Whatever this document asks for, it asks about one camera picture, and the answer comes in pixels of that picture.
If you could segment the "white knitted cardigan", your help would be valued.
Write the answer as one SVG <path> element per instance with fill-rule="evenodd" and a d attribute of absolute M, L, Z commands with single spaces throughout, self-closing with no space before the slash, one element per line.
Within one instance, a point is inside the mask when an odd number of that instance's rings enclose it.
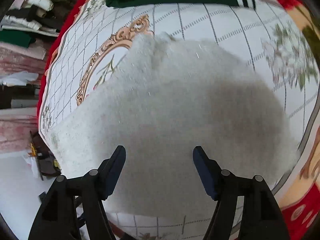
<path fill-rule="evenodd" d="M 235 175 L 273 185 L 298 160 L 282 105 L 265 81 L 211 41 L 138 35 L 110 79 L 47 141 L 67 177 L 96 168 L 118 145 L 125 166 L 106 210 L 174 218 L 212 206 L 193 164 L 200 145 Z"/>

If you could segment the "red floral blanket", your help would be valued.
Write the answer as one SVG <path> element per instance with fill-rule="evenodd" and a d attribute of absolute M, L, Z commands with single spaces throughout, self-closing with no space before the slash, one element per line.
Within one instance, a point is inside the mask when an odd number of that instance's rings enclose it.
<path fill-rule="evenodd" d="M 256 9 L 225 5 L 144 5 L 108 9 L 104 0 L 77 0 L 54 42 L 41 80 L 39 133 L 69 116 L 97 85 L 98 62 L 115 59 L 139 31 L 210 38 L 238 53 L 281 101 L 299 140 L 301 159 L 276 183 L 292 239 L 319 239 L 319 0 L 255 0 Z"/>

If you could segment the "white puffer jacket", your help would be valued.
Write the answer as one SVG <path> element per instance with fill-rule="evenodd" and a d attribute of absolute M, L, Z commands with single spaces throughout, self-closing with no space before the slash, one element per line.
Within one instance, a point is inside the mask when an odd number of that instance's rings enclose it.
<path fill-rule="evenodd" d="M 33 32 L 59 33 L 61 22 L 52 15 L 51 0 L 27 0 L 20 9 L 9 9 L 1 21 L 2 26 L 25 28 Z"/>

